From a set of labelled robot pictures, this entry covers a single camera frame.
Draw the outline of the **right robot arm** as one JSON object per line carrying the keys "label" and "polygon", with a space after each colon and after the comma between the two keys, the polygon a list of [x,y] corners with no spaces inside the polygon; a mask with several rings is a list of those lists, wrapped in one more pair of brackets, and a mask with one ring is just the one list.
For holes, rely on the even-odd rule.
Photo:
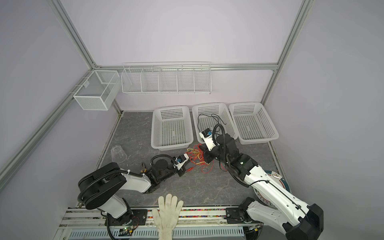
{"label": "right robot arm", "polygon": [[247,198],[241,209],[254,221],[267,224],[288,240],[317,240],[324,230],[324,211],[316,204],[308,205],[283,188],[268,175],[259,163],[240,153],[235,140],[228,134],[214,136],[208,129],[201,132],[205,160],[224,162],[226,170],[244,187],[252,187],[273,207]]}

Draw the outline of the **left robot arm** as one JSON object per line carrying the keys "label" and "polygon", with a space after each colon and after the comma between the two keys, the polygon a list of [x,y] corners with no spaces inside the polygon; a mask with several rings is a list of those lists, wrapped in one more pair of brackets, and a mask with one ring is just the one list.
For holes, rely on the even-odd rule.
{"label": "left robot arm", "polygon": [[152,157],[150,167],[142,164],[142,172],[136,174],[122,169],[117,163],[109,163],[78,182],[80,193],[77,201],[86,209],[98,209],[107,214],[107,220],[121,225],[133,221],[135,214],[128,201],[116,195],[119,190],[149,194],[159,188],[160,183],[174,175],[184,175],[190,162],[187,154],[178,157],[161,154]]}

